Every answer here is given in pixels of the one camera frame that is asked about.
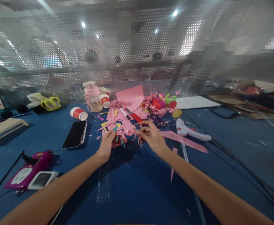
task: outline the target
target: wooden bench model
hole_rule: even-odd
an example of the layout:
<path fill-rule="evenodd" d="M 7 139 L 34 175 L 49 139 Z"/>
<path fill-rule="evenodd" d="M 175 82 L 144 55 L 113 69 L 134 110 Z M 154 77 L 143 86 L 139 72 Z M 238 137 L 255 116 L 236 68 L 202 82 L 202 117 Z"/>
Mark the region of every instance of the wooden bench model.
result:
<path fill-rule="evenodd" d="M 28 126 L 24 120 L 22 119 L 14 119 L 14 118 L 9 118 L 5 120 L 4 122 L 0 123 L 0 139 L 7 134 L 10 134 L 11 132 L 15 131 L 16 129 L 22 127 L 23 125 Z"/>

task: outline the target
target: person's arm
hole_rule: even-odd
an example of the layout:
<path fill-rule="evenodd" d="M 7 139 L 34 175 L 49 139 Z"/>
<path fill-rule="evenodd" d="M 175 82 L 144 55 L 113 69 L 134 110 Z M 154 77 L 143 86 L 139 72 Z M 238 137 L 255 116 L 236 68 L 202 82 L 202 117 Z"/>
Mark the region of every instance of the person's arm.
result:
<path fill-rule="evenodd" d="M 139 124 L 149 127 L 142 127 L 139 131 L 134 129 L 139 135 L 138 140 L 145 140 L 157 156 L 169 164 L 192 188 L 223 225 L 274 224 L 257 209 L 171 151 L 152 122 L 143 121 Z"/>
<path fill-rule="evenodd" d="M 96 154 L 26 199 L 0 225 L 47 224 L 82 183 L 108 161 L 115 135 L 116 132 L 110 131 Z"/>

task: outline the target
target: pink device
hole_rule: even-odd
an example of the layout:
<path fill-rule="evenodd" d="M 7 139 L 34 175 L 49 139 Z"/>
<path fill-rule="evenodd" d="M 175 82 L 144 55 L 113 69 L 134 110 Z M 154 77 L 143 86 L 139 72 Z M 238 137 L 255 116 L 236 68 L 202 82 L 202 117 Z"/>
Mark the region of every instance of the pink device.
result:
<path fill-rule="evenodd" d="M 16 175 L 14 175 L 4 186 L 7 189 L 17 189 L 17 190 L 26 190 L 31 180 L 35 177 L 35 175 L 43 171 L 50 160 L 53 157 L 52 151 L 46 152 L 38 152 L 35 153 L 32 158 L 26 156 L 23 157 L 25 161 L 29 159 L 33 163 L 26 163 Z"/>

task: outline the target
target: red and white paper cup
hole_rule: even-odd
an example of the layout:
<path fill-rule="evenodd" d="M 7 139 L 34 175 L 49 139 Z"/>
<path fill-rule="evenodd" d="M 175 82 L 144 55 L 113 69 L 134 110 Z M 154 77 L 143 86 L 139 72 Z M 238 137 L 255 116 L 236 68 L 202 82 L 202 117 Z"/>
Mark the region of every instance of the red and white paper cup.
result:
<path fill-rule="evenodd" d="M 86 113 L 80 107 L 73 107 L 69 112 L 70 116 L 79 120 L 86 120 L 88 117 L 88 113 Z"/>
<path fill-rule="evenodd" d="M 102 100 L 102 104 L 104 108 L 109 108 L 111 106 L 111 102 L 110 102 L 110 98 L 109 98 L 109 94 L 101 94 L 100 98 Z"/>

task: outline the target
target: hot glue gun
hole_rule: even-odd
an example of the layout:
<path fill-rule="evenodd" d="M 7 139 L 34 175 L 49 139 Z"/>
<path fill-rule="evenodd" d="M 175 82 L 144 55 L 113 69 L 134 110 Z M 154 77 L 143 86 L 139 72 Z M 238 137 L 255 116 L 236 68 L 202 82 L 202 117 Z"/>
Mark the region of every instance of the hot glue gun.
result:
<path fill-rule="evenodd" d="M 212 139 L 210 135 L 201 134 L 201 133 L 198 133 L 196 131 L 189 129 L 188 127 L 186 127 L 186 125 L 182 119 L 177 119 L 177 133 L 178 133 L 178 135 L 183 136 L 183 137 L 188 134 L 196 139 L 199 139 L 199 140 L 205 141 L 205 142 L 210 141 Z"/>

